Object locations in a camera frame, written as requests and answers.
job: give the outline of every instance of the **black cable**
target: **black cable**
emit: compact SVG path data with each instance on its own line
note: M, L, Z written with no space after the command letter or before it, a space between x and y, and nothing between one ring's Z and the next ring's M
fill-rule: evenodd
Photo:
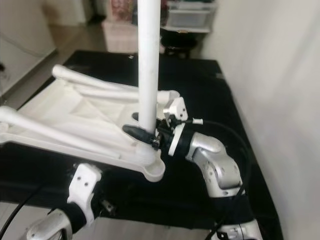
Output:
M10 38L9 36L7 36L6 34L4 34L3 32L0 31L0 37L5 40L7 43L15 46L16 48L20 49L22 52L32 55L36 58L43 58L45 56L47 56L46 54L42 54L42 53L38 53L35 52L33 50L30 50L24 46L22 46L20 43L18 43L17 41L13 40L12 38Z
M221 220L211 229L211 232L206 236L205 240L211 240L211 238L215 235L215 233L222 227L222 225L224 224L224 222L228 219L230 213L234 210L234 208L237 205L238 199L241 197L242 193L244 192L244 190L247 188L248 184L249 184L249 180L250 180L250 176L251 176L251 162L252 162L252 158L251 158L251 153L247 147L247 144L245 143L245 141L242 139L242 137L235 131L233 130L231 127L228 127L220 122L216 122L216 121L210 121L210 120L202 120L204 125L213 125L213 126L217 126L221 129L226 130L227 132L231 133L242 145L242 147L245 150L245 157L246 157L246 169L245 169L245 176L243 178L242 181L242 185L239 188L239 191L236 193L236 195L233 197L232 200L232 205L229 209L226 209L223 217L221 218ZM187 120L185 121L186 124L191 124L193 123L193 120Z
M46 185L45 183L42 183L41 185L39 185L32 193L30 193L30 195L21 203L19 203L19 205L13 210L13 212L10 214L10 216L8 217L8 219L6 220L5 224L3 225L3 227L1 228L0 231L0 240L4 237L9 225L11 224L11 222L13 221L13 219L15 218L15 216L18 214L18 212L20 211L20 209L34 196L36 195L44 186Z

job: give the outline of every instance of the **black tablecloth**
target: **black tablecloth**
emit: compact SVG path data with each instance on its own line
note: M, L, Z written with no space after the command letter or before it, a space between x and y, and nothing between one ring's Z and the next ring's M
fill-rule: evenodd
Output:
M138 59L125 54L76 51L65 66L105 81L138 85ZM53 80L50 78L39 91ZM184 98L190 117L228 125L249 144L232 93L216 61L160 56L158 88L177 90ZM216 127L192 127L221 140L228 154L243 170L244 157L232 135ZM113 218L185 228L211 228L214 216L198 167L181 158L163 156L162 160L166 170L163 179L155 183L148 182L139 172L108 168L101 184L107 199L117 206ZM0 197L5 201L19 202L35 186L50 179L47 187L30 203L50 208L63 204L70 180L62 174L79 162L86 160L7 143L0 149ZM268 188L259 166L253 163L252 169L248 192L253 211L266 231L276 232L279 230L278 217Z

